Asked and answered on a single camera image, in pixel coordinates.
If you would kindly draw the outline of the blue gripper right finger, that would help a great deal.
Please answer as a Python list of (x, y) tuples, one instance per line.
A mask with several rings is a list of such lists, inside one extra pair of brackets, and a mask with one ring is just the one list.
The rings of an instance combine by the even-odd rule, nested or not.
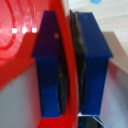
[(70, 16), (78, 70), (80, 112), (86, 116), (99, 116), (112, 52), (92, 13), (70, 12)]

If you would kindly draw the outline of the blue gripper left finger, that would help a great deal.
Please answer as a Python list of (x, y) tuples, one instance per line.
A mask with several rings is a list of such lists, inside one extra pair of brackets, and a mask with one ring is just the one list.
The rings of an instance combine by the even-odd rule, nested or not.
[(33, 50), (36, 59), (43, 118), (61, 115), (59, 101), (60, 39), (54, 11), (45, 11)]

